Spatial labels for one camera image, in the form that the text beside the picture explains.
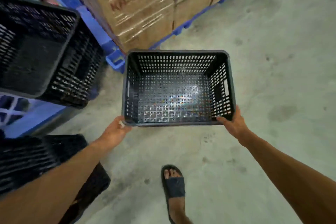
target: sandal strap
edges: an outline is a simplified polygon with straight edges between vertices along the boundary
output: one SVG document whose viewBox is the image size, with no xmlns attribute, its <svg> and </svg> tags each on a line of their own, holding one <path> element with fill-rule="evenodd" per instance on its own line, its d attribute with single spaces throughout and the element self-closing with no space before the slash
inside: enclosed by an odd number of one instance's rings
<svg viewBox="0 0 336 224">
<path fill-rule="evenodd" d="M 169 192 L 169 198 L 186 196 L 183 177 L 170 177 L 169 179 L 166 179 L 166 184 Z"/>
</svg>

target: hand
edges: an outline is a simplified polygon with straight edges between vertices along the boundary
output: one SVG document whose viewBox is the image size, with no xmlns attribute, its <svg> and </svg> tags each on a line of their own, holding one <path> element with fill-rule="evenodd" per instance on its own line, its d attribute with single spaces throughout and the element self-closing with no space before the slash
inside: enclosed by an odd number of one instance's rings
<svg viewBox="0 0 336 224">
<path fill-rule="evenodd" d="M 125 120 L 124 116 L 116 117 L 105 129 L 103 134 L 97 139 L 105 149 L 112 150 L 119 145 L 126 134 L 132 130 L 132 127 L 122 126 L 119 122 Z"/>
<path fill-rule="evenodd" d="M 250 132 L 250 130 L 246 126 L 244 118 L 240 115 L 240 109 L 238 105 L 236 105 L 236 112 L 233 115 L 232 121 L 229 121 L 224 117 L 217 117 L 216 119 L 221 122 L 228 132 L 237 138 L 238 141 L 244 146 L 244 138 L 248 132 Z"/>
</svg>

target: black slide sandal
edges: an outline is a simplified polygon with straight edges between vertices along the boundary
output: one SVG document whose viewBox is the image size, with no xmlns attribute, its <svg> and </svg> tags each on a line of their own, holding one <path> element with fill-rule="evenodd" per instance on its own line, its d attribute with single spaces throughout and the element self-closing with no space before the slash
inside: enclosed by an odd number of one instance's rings
<svg viewBox="0 0 336 224">
<path fill-rule="evenodd" d="M 181 176 L 183 175 L 182 172 L 174 165 L 165 165 L 161 169 L 162 187 L 166 195 L 168 217 L 170 223 L 175 224 L 175 222 L 170 218 L 168 200 L 173 197 L 185 197 L 186 191 L 185 191 L 184 177 L 170 177 L 169 179 L 165 179 L 164 171 L 170 169 L 177 171 Z"/>
</svg>

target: forearm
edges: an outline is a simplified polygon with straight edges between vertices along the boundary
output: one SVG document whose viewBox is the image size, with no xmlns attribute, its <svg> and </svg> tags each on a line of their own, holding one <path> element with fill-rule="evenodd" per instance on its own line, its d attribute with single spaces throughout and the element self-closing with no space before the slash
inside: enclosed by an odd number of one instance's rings
<svg viewBox="0 0 336 224">
<path fill-rule="evenodd" d="M 333 180 L 275 149 L 252 132 L 244 136 L 247 149 L 302 222 L 336 223 Z"/>
<path fill-rule="evenodd" d="M 99 142 L 0 201 L 6 224 L 57 224 L 107 151 Z"/>
</svg>

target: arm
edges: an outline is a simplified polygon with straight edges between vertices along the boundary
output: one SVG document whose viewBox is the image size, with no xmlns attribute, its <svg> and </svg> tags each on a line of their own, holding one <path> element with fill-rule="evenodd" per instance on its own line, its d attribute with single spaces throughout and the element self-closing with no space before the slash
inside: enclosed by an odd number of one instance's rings
<svg viewBox="0 0 336 224">
<path fill-rule="evenodd" d="M 118 116 L 101 137 L 66 163 L 10 192 L 0 201 L 1 223 L 58 224 L 99 160 L 121 143 L 130 127 Z"/>
<path fill-rule="evenodd" d="M 336 182 L 252 133 L 238 106 L 232 121 L 217 120 L 250 151 L 304 224 L 336 223 Z"/>
</svg>

